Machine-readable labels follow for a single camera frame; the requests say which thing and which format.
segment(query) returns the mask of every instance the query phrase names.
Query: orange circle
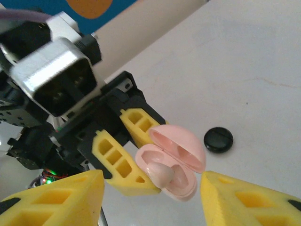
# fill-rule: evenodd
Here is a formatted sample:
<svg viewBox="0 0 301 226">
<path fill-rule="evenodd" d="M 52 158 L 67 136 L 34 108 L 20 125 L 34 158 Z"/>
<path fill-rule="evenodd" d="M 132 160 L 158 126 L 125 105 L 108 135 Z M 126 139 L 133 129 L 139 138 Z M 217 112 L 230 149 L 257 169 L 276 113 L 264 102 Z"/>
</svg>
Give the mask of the orange circle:
<svg viewBox="0 0 301 226">
<path fill-rule="evenodd" d="M 66 0 L 68 5 L 80 16 L 95 19 L 108 10 L 113 0 Z"/>
</svg>

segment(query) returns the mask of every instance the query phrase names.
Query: white table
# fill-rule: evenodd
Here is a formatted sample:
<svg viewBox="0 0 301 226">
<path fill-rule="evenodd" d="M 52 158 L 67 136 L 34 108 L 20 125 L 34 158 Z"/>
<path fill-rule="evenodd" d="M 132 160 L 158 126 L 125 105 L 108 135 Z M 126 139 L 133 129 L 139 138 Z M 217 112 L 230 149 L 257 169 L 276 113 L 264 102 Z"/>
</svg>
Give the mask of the white table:
<svg viewBox="0 0 301 226">
<path fill-rule="evenodd" d="M 301 197 L 300 12 L 299 0 L 211 0 L 113 76 L 131 72 L 153 108 L 201 140 L 229 129 L 233 148 L 207 152 L 207 170 Z M 107 185 L 103 208 L 109 226 L 206 225 L 199 191 L 180 203 Z"/>
</svg>

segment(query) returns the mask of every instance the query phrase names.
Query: wire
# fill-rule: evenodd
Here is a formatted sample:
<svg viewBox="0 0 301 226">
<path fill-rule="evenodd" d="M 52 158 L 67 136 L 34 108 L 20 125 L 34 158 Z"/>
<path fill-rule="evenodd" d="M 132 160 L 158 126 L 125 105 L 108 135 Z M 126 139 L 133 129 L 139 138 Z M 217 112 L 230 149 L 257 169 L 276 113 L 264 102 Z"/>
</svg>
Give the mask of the wire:
<svg viewBox="0 0 301 226">
<path fill-rule="evenodd" d="M 53 178 L 65 178 L 68 176 L 68 174 L 62 174 L 61 176 L 55 175 L 49 169 L 44 169 L 42 173 L 48 175 L 49 177 L 53 177 Z"/>
<path fill-rule="evenodd" d="M 32 182 L 30 182 L 28 189 L 33 188 L 33 185 L 37 183 L 39 180 L 41 180 L 42 176 L 38 176 L 37 178 L 33 179 Z"/>
<path fill-rule="evenodd" d="M 0 19 L 26 20 L 37 23 L 44 23 L 50 17 L 52 16 L 49 14 L 25 9 L 0 9 Z"/>
<path fill-rule="evenodd" d="M 64 175 L 62 175 L 62 176 L 57 176 L 57 175 L 53 175 L 52 173 L 47 173 L 47 171 L 44 170 L 44 171 L 42 172 L 42 176 L 43 176 L 44 178 L 48 178 L 48 179 L 52 179 L 52 178 L 55 178 L 55 179 L 63 179 L 63 178 L 66 178 L 68 175 L 67 175 L 67 174 L 64 174 Z"/>
<path fill-rule="evenodd" d="M 0 49 L 0 67 L 5 72 L 5 74 L 9 75 L 9 70 L 12 67 L 12 64 L 7 60 L 3 51 Z"/>
</svg>

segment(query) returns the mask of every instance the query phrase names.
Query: pink earbud case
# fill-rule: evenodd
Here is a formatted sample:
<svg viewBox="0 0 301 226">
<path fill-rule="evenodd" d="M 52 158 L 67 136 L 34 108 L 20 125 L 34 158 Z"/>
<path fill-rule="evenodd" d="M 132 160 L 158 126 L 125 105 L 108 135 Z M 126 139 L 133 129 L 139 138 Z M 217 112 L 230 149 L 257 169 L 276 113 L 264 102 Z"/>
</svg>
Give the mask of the pink earbud case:
<svg viewBox="0 0 301 226">
<path fill-rule="evenodd" d="M 202 173 L 206 166 L 201 142 L 189 130 L 174 125 L 153 127 L 148 133 L 154 145 L 138 150 L 137 165 L 164 193 L 188 201 L 197 190 L 194 172 Z"/>
</svg>

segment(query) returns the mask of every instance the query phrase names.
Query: black button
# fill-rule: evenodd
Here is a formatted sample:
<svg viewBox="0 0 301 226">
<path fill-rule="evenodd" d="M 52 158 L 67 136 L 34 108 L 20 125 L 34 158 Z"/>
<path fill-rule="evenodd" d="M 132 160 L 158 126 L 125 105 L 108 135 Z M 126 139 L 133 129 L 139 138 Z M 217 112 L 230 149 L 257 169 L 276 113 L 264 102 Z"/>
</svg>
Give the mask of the black button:
<svg viewBox="0 0 301 226">
<path fill-rule="evenodd" d="M 206 148 L 214 153 L 224 153 L 233 145 L 233 135 L 222 127 L 210 129 L 204 136 Z"/>
</svg>

